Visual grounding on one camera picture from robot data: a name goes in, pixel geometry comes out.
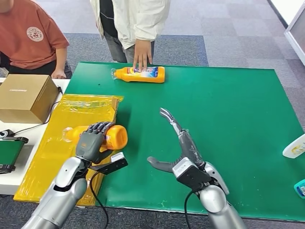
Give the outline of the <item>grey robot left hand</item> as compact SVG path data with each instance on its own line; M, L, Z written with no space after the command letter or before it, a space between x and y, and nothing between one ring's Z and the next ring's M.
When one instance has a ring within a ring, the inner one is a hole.
M101 152L100 148L105 143L106 133L114 122L99 122L89 126L79 138L75 155L94 164L99 164L113 153L111 149Z

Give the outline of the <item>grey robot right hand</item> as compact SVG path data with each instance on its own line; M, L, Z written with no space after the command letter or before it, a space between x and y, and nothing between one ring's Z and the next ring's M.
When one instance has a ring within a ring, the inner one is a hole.
M181 154L174 162L160 162L154 157L150 156L147 160L152 167L163 172L172 173L173 167L185 157L188 158L191 162L199 167L202 167L203 164L205 164L205 161L202 158L188 131L181 128L180 124L167 109L160 108L160 114L162 117L168 120L169 124L173 127L178 138L179 144L181 148Z

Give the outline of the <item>person's hand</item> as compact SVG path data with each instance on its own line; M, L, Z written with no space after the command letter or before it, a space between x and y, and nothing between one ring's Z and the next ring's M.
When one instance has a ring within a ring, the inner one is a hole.
M66 75L64 70L55 69L52 74L51 78L53 79L66 79Z
M150 41L136 39L133 67L138 67L142 72L147 69L148 63L152 64L151 43Z

